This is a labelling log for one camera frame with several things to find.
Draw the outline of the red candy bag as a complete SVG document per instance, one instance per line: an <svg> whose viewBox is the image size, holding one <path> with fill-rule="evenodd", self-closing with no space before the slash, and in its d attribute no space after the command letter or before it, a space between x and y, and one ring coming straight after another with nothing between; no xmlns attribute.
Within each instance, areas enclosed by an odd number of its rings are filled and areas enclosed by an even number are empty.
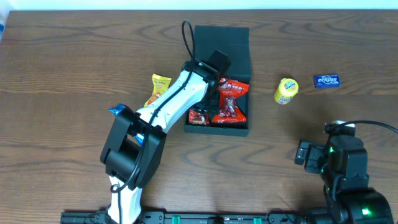
<svg viewBox="0 0 398 224"><path fill-rule="evenodd" d="M211 120L212 124L245 123L246 116L239 109L237 99L244 96L248 90L247 83L222 78L218 91L220 93L220 106L218 114Z"/></svg>

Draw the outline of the dark green box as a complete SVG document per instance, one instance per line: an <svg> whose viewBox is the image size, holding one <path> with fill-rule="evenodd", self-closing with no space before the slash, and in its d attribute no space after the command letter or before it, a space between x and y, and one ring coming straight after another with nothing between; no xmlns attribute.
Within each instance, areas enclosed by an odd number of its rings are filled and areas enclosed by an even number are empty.
<svg viewBox="0 0 398 224"><path fill-rule="evenodd" d="M247 27L196 26L195 44L197 59L210 59L211 54L219 50L228 56L231 66L226 72L229 82L250 84L252 67L249 52L249 29ZM191 124L189 117L185 119L184 131L195 134L217 134L225 136L247 136L250 123L249 93L236 97L237 112L241 112L245 121L216 123L215 117L210 119L208 126Z"/></svg>

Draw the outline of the red Hello Panda box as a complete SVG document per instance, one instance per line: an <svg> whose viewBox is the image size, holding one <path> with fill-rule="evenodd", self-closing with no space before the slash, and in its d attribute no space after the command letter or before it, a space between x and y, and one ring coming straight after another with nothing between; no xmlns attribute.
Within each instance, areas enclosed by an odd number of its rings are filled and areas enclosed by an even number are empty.
<svg viewBox="0 0 398 224"><path fill-rule="evenodd" d="M210 120L207 113L198 113L194 110L189 111L188 123L190 125L209 126Z"/></svg>

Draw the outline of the yellow snack packet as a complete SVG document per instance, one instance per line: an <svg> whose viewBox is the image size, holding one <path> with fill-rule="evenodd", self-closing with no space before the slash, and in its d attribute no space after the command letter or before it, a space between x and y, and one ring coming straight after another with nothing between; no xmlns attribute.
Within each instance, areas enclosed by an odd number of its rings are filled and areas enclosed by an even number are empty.
<svg viewBox="0 0 398 224"><path fill-rule="evenodd" d="M172 79L169 77L165 77L162 75L158 75L154 73L152 75L152 83L153 83L153 91L151 97L145 102L144 106L148 106L153 103L156 99L158 99L161 95L163 95L171 84Z"/></svg>

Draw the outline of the blue Oreo cookie pack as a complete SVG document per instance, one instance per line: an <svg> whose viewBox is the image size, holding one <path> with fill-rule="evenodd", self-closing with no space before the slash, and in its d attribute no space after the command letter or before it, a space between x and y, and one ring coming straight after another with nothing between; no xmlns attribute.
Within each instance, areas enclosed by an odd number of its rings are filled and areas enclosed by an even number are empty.
<svg viewBox="0 0 398 224"><path fill-rule="evenodd" d="M117 104L115 107L110 108L108 111L111 112L113 115L117 116L120 112L125 110L127 108L126 105L124 104ZM138 145L142 146L143 140L144 140L144 135L141 133L136 133L133 134L131 133L131 136L134 136L134 139L138 143Z"/></svg>

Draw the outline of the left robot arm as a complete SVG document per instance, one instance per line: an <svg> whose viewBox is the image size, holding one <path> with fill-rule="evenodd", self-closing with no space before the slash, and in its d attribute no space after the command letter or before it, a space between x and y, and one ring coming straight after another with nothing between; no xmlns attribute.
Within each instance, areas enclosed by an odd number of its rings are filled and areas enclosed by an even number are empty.
<svg viewBox="0 0 398 224"><path fill-rule="evenodd" d="M118 104L100 161L111 181L106 223L135 223L141 193L159 167L169 129L187 111L218 113L220 81L231 62L216 50L207 61L185 62L175 83L153 103L137 111Z"/></svg>

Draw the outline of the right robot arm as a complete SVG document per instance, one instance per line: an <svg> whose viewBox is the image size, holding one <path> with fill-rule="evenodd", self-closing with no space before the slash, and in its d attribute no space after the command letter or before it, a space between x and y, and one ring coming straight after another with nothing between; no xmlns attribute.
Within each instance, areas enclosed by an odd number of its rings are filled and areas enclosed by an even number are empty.
<svg viewBox="0 0 398 224"><path fill-rule="evenodd" d="M300 140L294 162L321 177L326 207L303 212L295 223L393 223L387 199L369 186L368 153L356 124L327 123L326 143Z"/></svg>

